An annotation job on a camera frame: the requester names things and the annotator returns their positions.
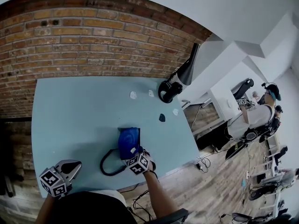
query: white paper scrap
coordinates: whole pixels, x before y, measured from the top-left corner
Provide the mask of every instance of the white paper scrap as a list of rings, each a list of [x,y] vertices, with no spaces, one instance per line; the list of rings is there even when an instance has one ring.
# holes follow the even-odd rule
[[[131,99],[137,99],[137,94],[136,94],[136,92],[135,92],[135,91],[131,91],[131,93],[130,93],[130,97],[131,97]]]
[[[151,97],[155,97],[155,96],[154,96],[154,92],[153,92],[152,90],[149,90],[149,96],[151,96]]]
[[[175,116],[177,116],[177,115],[178,115],[178,109],[174,109],[174,110],[172,111],[172,113],[173,113]]]

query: brick wall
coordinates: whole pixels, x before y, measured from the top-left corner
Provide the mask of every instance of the brick wall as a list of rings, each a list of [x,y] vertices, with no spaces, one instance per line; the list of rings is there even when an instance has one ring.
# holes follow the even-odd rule
[[[30,117],[40,78],[168,77],[211,35],[148,0],[11,0],[0,10],[0,118]]]

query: light blue table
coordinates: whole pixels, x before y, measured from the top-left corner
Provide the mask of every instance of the light blue table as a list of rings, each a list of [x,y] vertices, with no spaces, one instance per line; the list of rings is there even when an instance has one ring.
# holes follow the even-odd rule
[[[120,189],[145,181],[126,169],[104,176],[100,161],[117,148],[118,127],[141,128],[141,145],[163,176],[198,155],[195,140],[177,98],[163,103],[157,89],[162,79],[142,77],[63,77],[37,82],[32,114],[32,149],[36,176],[61,160],[82,162],[73,182],[74,191]],[[153,90],[155,97],[148,95]],[[130,98],[130,92],[137,99]],[[175,116],[172,111],[178,109]],[[160,122],[163,113],[166,122]],[[123,165],[115,151],[104,169],[113,172]],[[42,196],[47,195],[41,187]]]

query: power strip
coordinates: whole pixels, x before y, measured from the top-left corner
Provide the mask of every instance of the power strip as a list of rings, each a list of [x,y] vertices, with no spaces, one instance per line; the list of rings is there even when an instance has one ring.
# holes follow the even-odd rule
[[[249,175],[248,171],[246,171],[245,177],[246,177],[246,180],[248,180],[250,178],[250,175]]]

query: black cable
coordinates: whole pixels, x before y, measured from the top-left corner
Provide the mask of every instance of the black cable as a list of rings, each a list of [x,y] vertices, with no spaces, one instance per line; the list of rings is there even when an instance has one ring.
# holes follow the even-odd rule
[[[156,174],[154,171],[152,171],[152,170],[148,170],[147,172],[151,172],[151,173],[155,174],[155,176],[156,176],[156,178],[157,178],[157,180],[158,180],[158,176],[157,176],[157,174]],[[131,190],[123,191],[123,192],[121,192],[121,193],[133,191],[133,190],[135,190],[135,189],[137,188],[138,185],[139,185],[139,184],[137,184],[137,185],[136,185],[133,189],[131,189]],[[146,191],[143,192],[141,195],[139,195],[136,199],[133,199],[133,208],[134,208],[134,210],[142,209],[142,210],[146,211],[146,213],[149,215],[149,221],[151,221],[151,220],[153,220],[153,217],[152,217],[152,215],[150,214],[150,212],[147,211],[143,206],[141,206],[141,205],[137,202],[141,197],[143,197],[143,196],[146,195],[146,194],[149,194],[149,192],[150,192],[150,191],[146,190]],[[136,217],[140,218],[142,221],[146,222],[143,218],[141,218],[140,216],[138,216],[137,214],[135,214],[135,213],[133,212],[132,208],[127,207],[127,209],[128,209],[134,216],[136,216]]]
[[[207,172],[209,171],[209,167],[211,167],[211,161],[210,161],[208,158],[206,158],[206,157],[204,157],[204,158],[199,157],[199,160],[197,161],[197,164],[199,165],[199,166],[197,166],[197,167],[198,167],[202,172],[204,172],[204,173],[207,173]],[[205,167],[206,167],[206,171],[204,171],[204,170],[201,168],[202,166],[205,166]]]
[[[235,217],[232,219],[232,224],[235,224],[233,221],[235,221]],[[249,221],[249,220],[248,220],[248,221]],[[248,221],[242,222],[241,224],[245,224],[245,223],[247,223]]]
[[[146,172],[151,172],[151,173],[153,173],[153,174],[156,176],[156,178],[157,178],[158,182],[160,182],[160,181],[159,181],[159,179],[158,179],[158,176],[157,176],[157,174],[156,174],[154,171],[152,171],[152,170],[147,170]]]
[[[249,154],[249,150],[248,147],[247,148],[247,153],[248,153],[248,172],[250,173],[250,159],[251,159],[251,155]]]
[[[146,211],[147,214],[149,215],[149,221],[151,221],[151,220],[153,220],[152,215],[149,213],[149,211],[147,211],[143,206],[141,206],[141,205],[137,202],[141,197],[143,197],[144,195],[146,195],[146,194],[148,194],[148,193],[149,193],[149,191],[146,190],[144,193],[142,193],[141,195],[139,195],[139,197],[137,197],[136,199],[133,199],[133,201],[134,201],[134,202],[133,202],[133,208],[134,208],[134,210],[142,209],[142,210]]]
[[[230,215],[230,214],[227,214],[227,213],[224,213],[224,214],[223,214],[221,217],[219,217],[219,218],[220,218],[220,222],[221,222],[221,223],[223,223],[221,219],[222,219],[222,218],[224,218],[226,215],[227,215],[227,216],[231,216],[231,217],[232,217],[232,215]]]
[[[228,149],[221,150],[220,152],[217,152],[217,153],[214,153],[214,154],[220,154],[220,153],[223,152],[223,151],[228,151]]]
[[[221,153],[223,151],[227,151],[227,150],[228,149],[224,149],[224,150],[221,150],[220,152],[214,153],[214,154],[219,154],[219,153]],[[206,155],[202,158],[199,156],[199,159],[198,159],[197,164],[196,164],[197,168],[200,169],[203,173],[207,173],[209,171],[209,167],[211,167],[211,161],[207,157],[209,157],[211,155],[214,155],[214,154]]]
[[[114,176],[114,175],[117,175],[117,174],[123,172],[123,171],[127,168],[127,166],[124,165],[124,166],[122,166],[120,169],[118,169],[117,171],[115,171],[115,172],[113,172],[113,173],[106,173],[106,172],[104,171],[103,165],[104,165],[104,161],[105,161],[105,159],[106,159],[106,158],[107,158],[113,151],[115,151],[115,150],[119,150],[119,148],[110,149],[110,150],[108,151],[108,153],[105,154],[105,156],[102,158],[102,160],[101,160],[101,162],[100,162],[100,169],[101,169],[103,175],[106,175],[106,176]]]
[[[131,190],[128,190],[128,191],[123,191],[123,192],[120,192],[120,193],[134,191],[134,190],[135,190],[135,189],[138,187],[138,185],[139,185],[139,183],[138,183],[138,184],[136,184],[136,186],[135,186],[133,189],[131,189]]]
[[[194,118],[194,120],[193,120],[193,122],[192,122],[192,125],[191,125],[191,128],[190,128],[190,129],[192,129],[192,127],[193,127],[193,125],[194,125],[194,122],[195,122],[195,120],[196,120],[196,118],[197,118],[197,115],[198,115],[199,110],[200,110],[201,107],[202,107],[202,105],[200,105],[200,106],[198,107],[197,113],[196,113],[196,115],[195,115],[195,118]]]

